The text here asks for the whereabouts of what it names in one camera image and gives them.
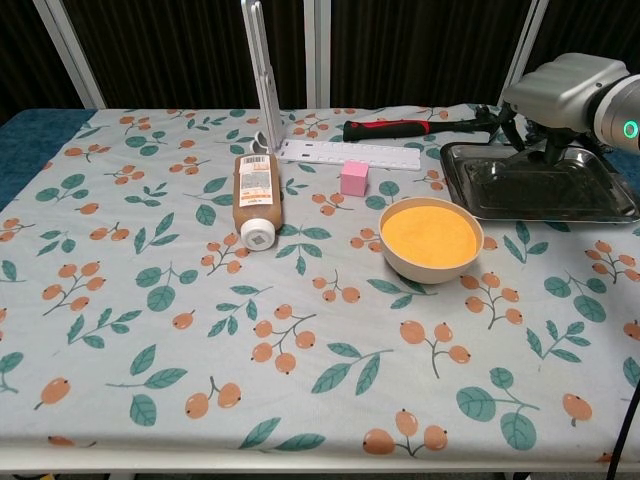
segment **black curtain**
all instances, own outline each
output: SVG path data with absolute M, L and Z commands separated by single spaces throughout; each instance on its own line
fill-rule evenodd
M 82 108 L 31 0 L 0 4 L 0 125 L 27 108 Z
M 495 103 L 529 9 L 514 0 L 334 0 L 331 105 Z
M 615 58 L 640 72 L 640 1 L 551 0 L 525 72 L 568 52 Z
M 110 108 L 258 106 L 240 0 L 65 0 Z M 306 105 L 302 0 L 265 0 L 282 108 Z

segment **green indicator light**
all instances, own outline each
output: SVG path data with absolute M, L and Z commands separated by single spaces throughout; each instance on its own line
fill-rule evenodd
M 636 138 L 638 136 L 638 124 L 633 120 L 629 120 L 625 123 L 624 136 L 627 138 Z

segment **orange powder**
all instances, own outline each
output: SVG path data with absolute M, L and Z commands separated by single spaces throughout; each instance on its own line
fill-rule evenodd
M 451 267 L 476 253 L 476 237 L 460 215 L 442 207 L 412 207 L 392 215 L 382 237 L 396 254 L 426 267 Z

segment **white ruler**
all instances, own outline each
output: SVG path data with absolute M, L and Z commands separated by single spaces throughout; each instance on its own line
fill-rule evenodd
M 276 152 L 282 160 L 342 165 L 347 160 L 370 167 L 420 170 L 420 150 L 364 143 L 308 142 L 285 138 Z

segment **bottle label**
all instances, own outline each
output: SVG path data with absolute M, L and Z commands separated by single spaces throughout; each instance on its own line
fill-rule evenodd
M 269 155 L 251 155 L 240 162 L 238 206 L 273 205 Z

